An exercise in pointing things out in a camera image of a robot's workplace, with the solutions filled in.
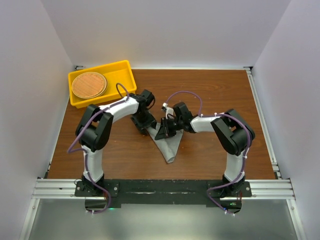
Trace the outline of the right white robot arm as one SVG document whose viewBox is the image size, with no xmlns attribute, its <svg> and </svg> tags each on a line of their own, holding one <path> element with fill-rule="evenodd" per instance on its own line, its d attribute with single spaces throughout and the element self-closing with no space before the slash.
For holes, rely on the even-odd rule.
<svg viewBox="0 0 320 240">
<path fill-rule="evenodd" d="M 156 141 L 173 138 L 178 131 L 188 133 L 215 133 L 221 146 L 227 153 L 226 169 L 222 176 L 222 185 L 211 186 L 210 191 L 220 192 L 221 196 L 235 196 L 245 182 L 245 163 L 248 151 L 255 138 L 253 129 L 235 109 L 213 116 L 193 115 L 184 102 L 172 108 L 164 103 L 165 117 L 161 119 Z"/>
</svg>

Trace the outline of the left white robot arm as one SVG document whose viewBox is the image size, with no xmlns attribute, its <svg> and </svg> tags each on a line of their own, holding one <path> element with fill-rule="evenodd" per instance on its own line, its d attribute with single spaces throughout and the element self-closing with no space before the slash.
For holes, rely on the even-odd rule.
<svg viewBox="0 0 320 240">
<path fill-rule="evenodd" d="M 142 135 L 147 128 L 155 128 L 156 119 L 150 108 L 156 102 L 155 96 L 148 90 L 141 94 L 130 93 L 122 99 L 107 105 L 91 104 L 85 110 L 75 131 L 76 142 L 83 152 L 84 171 L 81 182 L 92 196 L 106 196 L 104 171 L 102 167 L 103 148 L 109 141 L 113 123 L 130 116 L 134 126 Z"/>
</svg>

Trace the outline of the grey cloth napkin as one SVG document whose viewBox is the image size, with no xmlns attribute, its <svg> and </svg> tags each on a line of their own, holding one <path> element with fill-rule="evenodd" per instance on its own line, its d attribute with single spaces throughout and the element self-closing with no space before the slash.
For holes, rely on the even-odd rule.
<svg viewBox="0 0 320 240">
<path fill-rule="evenodd" d="M 150 135 L 151 139 L 161 152 L 165 162 L 167 164 L 171 164 L 174 162 L 176 155 L 178 153 L 178 149 L 184 134 L 183 130 L 178 130 L 176 132 L 176 135 L 169 138 L 159 139 L 155 140 L 156 134 L 158 133 L 160 129 L 160 124 L 157 123 L 155 128 L 152 128 L 151 126 L 148 127 L 146 130 L 148 134 Z"/>
</svg>

